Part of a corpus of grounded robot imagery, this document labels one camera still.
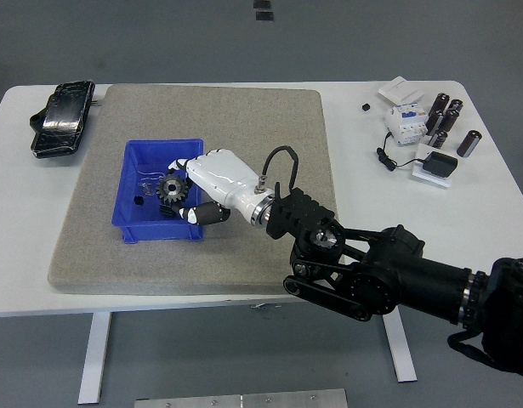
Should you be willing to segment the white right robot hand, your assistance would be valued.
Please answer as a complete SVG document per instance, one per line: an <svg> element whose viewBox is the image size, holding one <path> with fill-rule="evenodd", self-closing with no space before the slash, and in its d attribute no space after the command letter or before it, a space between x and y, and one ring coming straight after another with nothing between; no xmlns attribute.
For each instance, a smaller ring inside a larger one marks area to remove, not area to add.
<svg viewBox="0 0 523 408"><path fill-rule="evenodd" d="M251 225L267 225L274 191L266 187L265 173L256 174L231 150L211 150L193 159L177 159L156 187L161 211L173 213L195 225L226 221L236 209ZM185 200L197 186L212 199L193 207Z"/></svg>

